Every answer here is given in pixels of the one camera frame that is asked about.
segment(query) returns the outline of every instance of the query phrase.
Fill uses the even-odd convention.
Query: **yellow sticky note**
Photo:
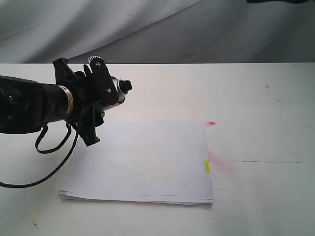
[[[210,172],[210,164],[209,164],[209,161],[205,161],[205,170],[206,170],[206,172]]]

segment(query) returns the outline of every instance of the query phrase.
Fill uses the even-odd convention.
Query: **black knob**
[[[120,87],[120,90],[123,93],[127,93],[129,90],[132,90],[132,86],[131,86],[130,80],[121,80],[121,81],[119,81],[119,87]]]

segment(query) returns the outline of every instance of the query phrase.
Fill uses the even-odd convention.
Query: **white cloth backdrop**
[[[315,2],[0,0],[0,62],[315,61]]]

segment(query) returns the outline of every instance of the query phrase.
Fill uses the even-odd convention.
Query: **table surface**
[[[82,70],[82,65],[70,65]],[[116,119],[198,119],[205,128],[215,193],[212,205],[63,201],[71,160],[29,189],[0,189],[2,236],[315,235],[315,63],[112,64],[130,79]],[[54,83],[51,64],[1,64],[0,74]],[[66,133],[50,125],[41,148]],[[29,183],[68,152],[40,155],[38,133],[0,135],[0,180]]]

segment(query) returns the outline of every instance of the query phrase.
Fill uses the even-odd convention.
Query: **white paper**
[[[107,120],[101,142],[79,141],[61,194],[143,202],[212,202],[202,125],[197,121]]]

